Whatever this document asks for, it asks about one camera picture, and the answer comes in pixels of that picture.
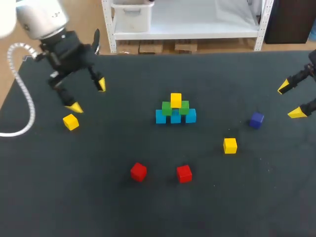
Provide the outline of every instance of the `white cable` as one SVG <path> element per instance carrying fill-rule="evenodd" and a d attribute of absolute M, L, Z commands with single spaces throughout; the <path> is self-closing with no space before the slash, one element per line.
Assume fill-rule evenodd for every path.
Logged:
<path fill-rule="evenodd" d="M 12 55 L 13 55 L 13 52 L 16 48 L 26 49 L 31 54 L 32 58 L 34 58 L 34 59 L 36 58 L 36 56 L 39 53 L 36 52 L 36 50 L 33 49 L 31 46 L 29 46 L 25 43 L 15 43 L 15 44 L 10 46 L 10 48 L 8 49 L 8 52 L 7 52 L 7 59 L 9 62 L 10 69 L 11 69 L 11 71 L 16 79 L 16 82 L 20 86 L 20 88 L 21 88 L 21 90 L 26 98 L 26 101 L 28 102 L 28 106 L 29 106 L 29 110 L 30 110 L 30 119 L 29 119 L 28 124 L 24 128 L 22 128 L 20 131 L 12 132 L 12 133 L 0 133 L 0 137 L 16 137 L 16 136 L 22 135 L 22 134 L 26 133 L 28 130 L 30 130 L 30 128 L 33 126 L 34 121 L 35 121 L 35 106 L 34 106 L 33 100 L 31 98 L 31 95 L 30 95 L 28 89 L 24 85 L 19 73 L 15 70 L 14 65 L 13 65 Z"/>

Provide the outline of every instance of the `blue cube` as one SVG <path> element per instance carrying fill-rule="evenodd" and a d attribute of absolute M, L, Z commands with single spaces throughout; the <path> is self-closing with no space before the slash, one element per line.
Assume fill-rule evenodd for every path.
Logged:
<path fill-rule="evenodd" d="M 162 110 L 156 110 L 156 124 L 166 123 L 167 118 L 165 115 L 162 115 Z"/>
<path fill-rule="evenodd" d="M 181 123 L 181 115 L 179 110 L 172 110 L 171 123 Z"/>
<path fill-rule="evenodd" d="M 186 115 L 186 123 L 193 123 L 197 121 L 197 113 L 195 109 L 190 109 L 189 114 Z"/>
<path fill-rule="evenodd" d="M 260 113 L 254 113 L 251 117 L 249 125 L 256 129 L 260 128 L 264 117 L 265 116 Z"/>

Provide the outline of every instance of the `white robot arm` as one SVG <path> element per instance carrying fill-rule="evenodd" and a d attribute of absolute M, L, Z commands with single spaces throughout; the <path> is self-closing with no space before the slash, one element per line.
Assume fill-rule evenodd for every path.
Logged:
<path fill-rule="evenodd" d="M 33 40 L 58 33 L 69 20 L 59 0 L 0 0 L 0 38 L 12 33 L 16 19 Z"/>
<path fill-rule="evenodd" d="M 55 70 L 50 75 L 48 84 L 60 97 L 63 105 L 74 112 L 82 113 L 78 102 L 61 85 L 69 74 L 81 69 L 88 69 L 91 79 L 99 91 L 105 91 L 105 79 L 93 69 L 93 58 L 99 54 L 100 31 L 96 30 L 94 42 L 82 44 L 75 31 L 67 31 L 69 18 L 59 0 L 0 0 L 0 39 L 14 30 L 16 19 L 29 38 L 40 40 L 42 53 L 24 43 L 11 45 L 7 52 L 10 69 L 21 87 L 30 109 L 28 124 L 18 132 L 0 133 L 0 137 L 14 137 L 27 132 L 35 121 L 33 100 L 13 65 L 12 54 L 16 48 L 24 48 L 39 61 L 46 58 Z"/>

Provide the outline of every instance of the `plastic bin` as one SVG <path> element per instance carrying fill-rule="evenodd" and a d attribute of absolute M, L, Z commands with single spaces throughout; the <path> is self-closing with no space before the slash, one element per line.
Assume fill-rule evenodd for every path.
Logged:
<path fill-rule="evenodd" d="M 154 2 L 144 0 L 113 0 L 116 29 L 123 33 L 147 32 L 152 22 Z"/>
<path fill-rule="evenodd" d="M 312 41 L 316 41 L 316 20 L 313 24 L 313 28 L 312 28 L 312 31 L 311 31 L 311 34 L 310 34 L 310 40 Z"/>

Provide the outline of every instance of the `red cube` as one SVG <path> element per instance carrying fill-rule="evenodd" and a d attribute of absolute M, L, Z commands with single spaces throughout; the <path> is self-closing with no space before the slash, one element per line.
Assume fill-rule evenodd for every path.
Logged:
<path fill-rule="evenodd" d="M 180 183 L 187 183 L 192 181 L 192 173 L 188 165 L 178 167 L 177 176 Z"/>
<path fill-rule="evenodd" d="M 133 168 L 130 170 L 132 179 L 137 182 L 142 182 L 147 174 L 147 168 L 140 163 L 136 163 Z"/>

